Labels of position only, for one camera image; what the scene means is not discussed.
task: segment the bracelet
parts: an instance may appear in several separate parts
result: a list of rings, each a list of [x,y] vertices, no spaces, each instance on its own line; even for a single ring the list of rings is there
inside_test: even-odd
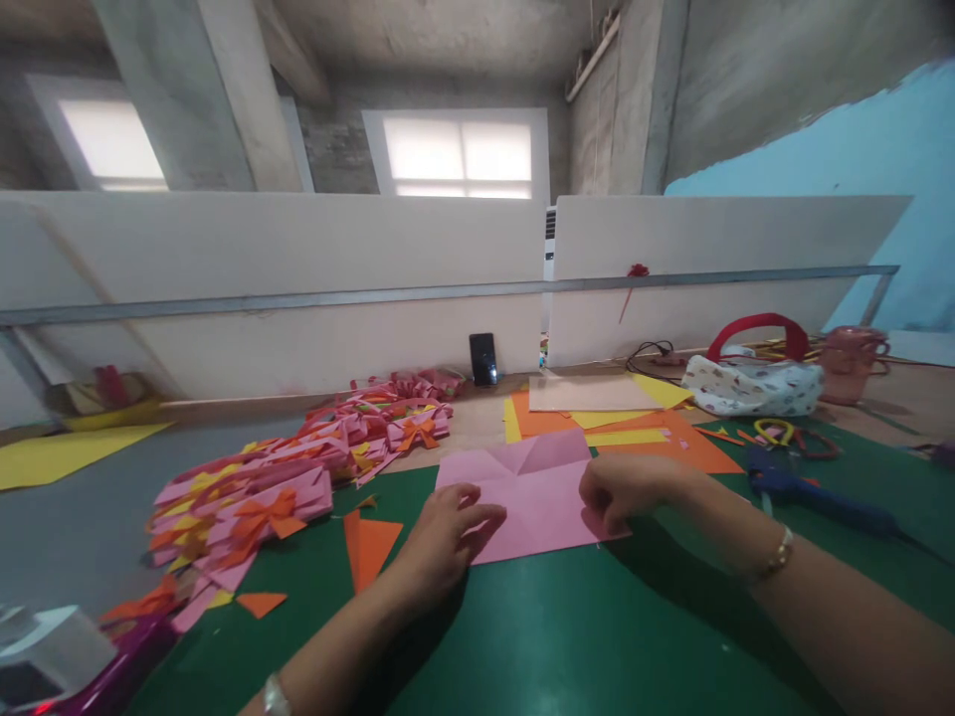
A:
[[[288,704],[279,677],[269,674],[266,687],[262,690],[262,702],[266,707],[266,716],[291,716],[291,706]]]
[[[789,564],[789,558],[793,554],[793,532],[786,525],[783,525],[783,527],[786,528],[786,532],[783,533],[783,541],[779,543],[779,547],[773,552],[773,556],[763,567],[743,577],[743,582],[747,587],[765,582]]]

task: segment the hand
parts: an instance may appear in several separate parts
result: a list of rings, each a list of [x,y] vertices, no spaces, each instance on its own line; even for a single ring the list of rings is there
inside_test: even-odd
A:
[[[587,464],[580,496],[603,517],[607,531],[616,534],[628,517],[653,512],[701,478],[707,475],[669,457],[602,454]]]
[[[435,491],[382,575],[414,614],[448,595],[507,517],[500,505],[475,504],[479,498],[480,487],[465,482]]]

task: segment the black phone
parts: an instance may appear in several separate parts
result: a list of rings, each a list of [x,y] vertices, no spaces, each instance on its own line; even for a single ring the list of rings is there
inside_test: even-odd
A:
[[[472,333],[471,369],[479,388],[497,385],[497,357],[494,355],[493,333]]]

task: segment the metal rail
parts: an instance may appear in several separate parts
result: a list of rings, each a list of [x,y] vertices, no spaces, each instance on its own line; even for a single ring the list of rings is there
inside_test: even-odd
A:
[[[556,281],[521,281],[513,283],[477,283],[470,285],[425,286],[418,288],[384,288],[379,290],[335,291],[325,293],[287,293],[282,295],[234,296],[230,298],[195,298],[188,300],[108,303],[86,306],[55,306],[0,311],[0,327],[37,326],[63,323],[94,323],[132,318],[164,318],[204,313],[236,313],[271,311],[286,308],[353,305],[356,303],[388,303],[392,301],[472,298],[475,296],[519,295],[522,293],[560,293],[563,291],[612,290],[615,288],[650,288],[656,286],[744,283],[749,281],[806,280],[810,278],[845,278],[880,275],[873,300],[874,308],[866,310],[869,321],[887,290],[887,283],[898,266],[861,266],[827,268],[778,268],[768,270],[715,271],[710,273],[664,273],[642,277],[569,278]]]

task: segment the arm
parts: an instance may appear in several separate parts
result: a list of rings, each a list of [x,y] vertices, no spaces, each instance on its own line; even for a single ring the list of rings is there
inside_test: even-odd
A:
[[[783,526],[708,475],[663,457],[603,455],[581,496],[616,531],[671,505],[738,574],[766,565]],[[955,713],[955,636],[852,567],[799,537],[753,598],[849,713]]]
[[[292,714],[344,713],[362,678],[395,635],[458,583],[506,516],[498,505],[475,504],[479,497],[478,487],[456,484],[428,498],[394,563],[279,673]],[[260,692],[240,716],[264,713]]]

